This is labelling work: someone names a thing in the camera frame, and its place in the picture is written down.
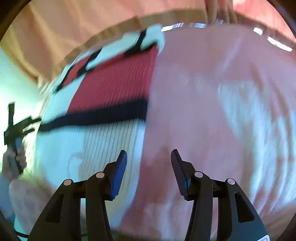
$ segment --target beige curtain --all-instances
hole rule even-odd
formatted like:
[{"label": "beige curtain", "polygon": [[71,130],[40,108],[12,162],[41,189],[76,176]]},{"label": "beige curtain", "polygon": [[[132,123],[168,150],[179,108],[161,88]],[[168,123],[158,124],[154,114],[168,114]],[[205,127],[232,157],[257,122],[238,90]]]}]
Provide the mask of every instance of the beige curtain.
[{"label": "beige curtain", "polygon": [[[243,6],[249,1],[237,0],[234,7],[247,15],[250,10]],[[275,16],[273,10],[265,6]],[[38,77],[50,81],[80,52],[127,31],[154,23],[214,23],[217,17],[225,23],[237,22],[232,0],[32,0],[7,30],[1,47],[33,81]],[[283,29],[275,22],[265,23]],[[292,38],[286,30],[283,34]]]}]

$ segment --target red fabric patch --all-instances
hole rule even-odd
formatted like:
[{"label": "red fabric patch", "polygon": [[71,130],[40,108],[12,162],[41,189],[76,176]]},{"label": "red fabric patch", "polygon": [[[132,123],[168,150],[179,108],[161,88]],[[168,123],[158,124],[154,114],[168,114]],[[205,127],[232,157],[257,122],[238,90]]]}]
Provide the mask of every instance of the red fabric patch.
[{"label": "red fabric patch", "polygon": [[73,66],[73,68],[70,70],[66,80],[62,85],[63,87],[70,84],[76,78],[78,70],[80,70],[80,68],[82,68],[85,65],[88,59],[89,59],[89,56],[83,58]]},{"label": "red fabric patch", "polygon": [[82,80],[67,114],[97,110],[143,97],[148,100],[157,53],[156,46],[153,46],[129,57],[119,54],[96,66]]}]

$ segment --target blue sleeve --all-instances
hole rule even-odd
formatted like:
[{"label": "blue sleeve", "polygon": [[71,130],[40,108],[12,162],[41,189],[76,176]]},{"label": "blue sleeve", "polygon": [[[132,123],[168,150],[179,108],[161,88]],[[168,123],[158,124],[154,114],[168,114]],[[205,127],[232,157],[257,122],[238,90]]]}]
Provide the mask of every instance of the blue sleeve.
[{"label": "blue sleeve", "polygon": [[15,213],[12,208],[10,197],[8,193],[9,180],[7,180],[2,173],[0,173],[0,210],[3,216],[12,223],[15,221]]}]

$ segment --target silver screw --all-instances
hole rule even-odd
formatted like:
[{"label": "silver screw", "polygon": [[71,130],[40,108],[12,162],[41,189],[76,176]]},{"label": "silver screw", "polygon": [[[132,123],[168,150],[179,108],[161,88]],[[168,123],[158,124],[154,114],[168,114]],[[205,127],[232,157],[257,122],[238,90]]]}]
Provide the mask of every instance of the silver screw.
[{"label": "silver screw", "polygon": [[202,172],[195,172],[194,176],[201,178],[201,177],[203,177],[203,173]]},{"label": "silver screw", "polygon": [[72,181],[70,179],[67,179],[64,181],[65,186],[69,186],[71,183],[72,183]]},{"label": "silver screw", "polygon": [[235,184],[235,180],[233,180],[232,178],[228,179],[227,182],[228,182],[230,185],[234,185],[234,184]]},{"label": "silver screw", "polygon": [[103,173],[103,172],[98,172],[97,174],[96,174],[96,177],[97,178],[103,178],[105,176],[105,174]]}]

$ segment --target person's arm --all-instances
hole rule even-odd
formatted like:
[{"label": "person's arm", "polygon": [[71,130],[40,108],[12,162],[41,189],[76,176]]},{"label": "person's arm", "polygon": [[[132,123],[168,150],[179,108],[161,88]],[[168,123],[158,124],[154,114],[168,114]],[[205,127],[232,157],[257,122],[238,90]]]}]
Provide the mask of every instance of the person's arm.
[{"label": "person's arm", "polygon": [[[13,211],[10,198],[9,198],[9,184],[10,182],[17,178],[13,176],[13,173],[10,169],[10,158],[14,158],[15,153],[13,151],[7,150],[3,155],[3,162],[2,162],[2,172],[0,173],[0,211],[2,212],[3,216],[14,223],[15,213]],[[25,168],[26,157],[25,157],[25,150],[22,147],[18,150],[18,155],[16,156],[16,160],[20,163],[22,168]]]}]

